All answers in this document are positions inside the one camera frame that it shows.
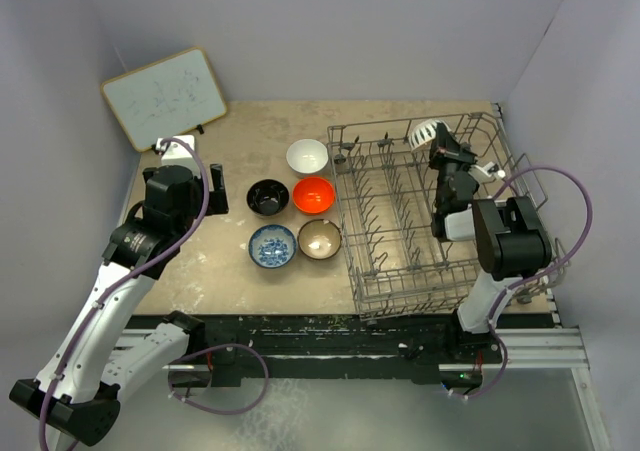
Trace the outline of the white orange rimmed striped bowl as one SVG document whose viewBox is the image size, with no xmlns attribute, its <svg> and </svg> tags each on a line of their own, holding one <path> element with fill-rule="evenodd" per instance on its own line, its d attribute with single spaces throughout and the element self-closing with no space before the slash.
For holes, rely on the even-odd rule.
<svg viewBox="0 0 640 451">
<path fill-rule="evenodd" d="M 412 151 L 424 149 L 425 147 L 428 147 L 433 143 L 433 140 L 435 138 L 435 123 L 446 122 L 440 119 L 427 119 L 418 123 L 413 128 L 413 130 L 408 135 L 408 142 Z"/>
</svg>

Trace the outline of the black glossy bowl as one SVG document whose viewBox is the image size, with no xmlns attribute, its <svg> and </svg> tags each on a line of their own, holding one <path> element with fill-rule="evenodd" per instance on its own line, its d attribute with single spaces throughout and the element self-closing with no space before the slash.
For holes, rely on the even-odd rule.
<svg viewBox="0 0 640 451">
<path fill-rule="evenodd" d="M 264 179 L 254 183 L 246 195 L 248 208 L 262 218 L 280 214 L 288 206 L 289 200 L 288 188 L 274 179 Z"/>
</svg>

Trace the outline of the blue patterned bowl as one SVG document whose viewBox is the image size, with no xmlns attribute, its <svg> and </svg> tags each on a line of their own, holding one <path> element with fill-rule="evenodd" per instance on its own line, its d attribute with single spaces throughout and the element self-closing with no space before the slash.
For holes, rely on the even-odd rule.
<svg viewBox="0 0 640 451">
<path fill-rule="evenodd" d="M 269 224 L 257 229 L 249 239 L 248 254 L 253 263 L 264 269 L 277 269 L 296 255 L 298 244 L 285 226 Z"/>
</svg>

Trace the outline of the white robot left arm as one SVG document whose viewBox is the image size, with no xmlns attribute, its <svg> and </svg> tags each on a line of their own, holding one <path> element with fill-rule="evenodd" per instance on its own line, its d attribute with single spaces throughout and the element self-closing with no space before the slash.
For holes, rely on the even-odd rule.
<svg viewBox="0 0 640 451">
<path fill-rule="evenodd" d="M 141 343 L 111 356 L 138 304 L 203 218 L 229 210 L 219 164 L 147 168 L 143 178 L 144 198 L 111 234 L 69 333 L 36 377 L 10 391 L 10 400 L 37 418 L 43 450 L 97 444 L 129 395 L 161 366 L 194 363 L 205 353 L 203 322 L 173 311 Z"/>
</svg>

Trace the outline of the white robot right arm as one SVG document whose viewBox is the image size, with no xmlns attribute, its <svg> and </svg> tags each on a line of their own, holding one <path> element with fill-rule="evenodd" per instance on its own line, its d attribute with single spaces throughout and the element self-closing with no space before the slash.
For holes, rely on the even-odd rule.
<svg viewBox="0 0 640 451">
<path fill-rule="evenodd" d="M 458 142 L 447 123 L 427 120 L 414 139 L 427 146 L 428 166 L 437 172 L 432 235 L 440 242 L 476 245 L 481 271 L 456 310 L 460 328 L 444 340 L 452 360 L 467 362 L 480 350 L 477 334 L 495 327 L 520 282 L 551 263 L 551 243 L 529 197 L 476 197 L 483 184 L 506 173 L 492 161 L 479 165 L 471 146 Z"/>
</svg>

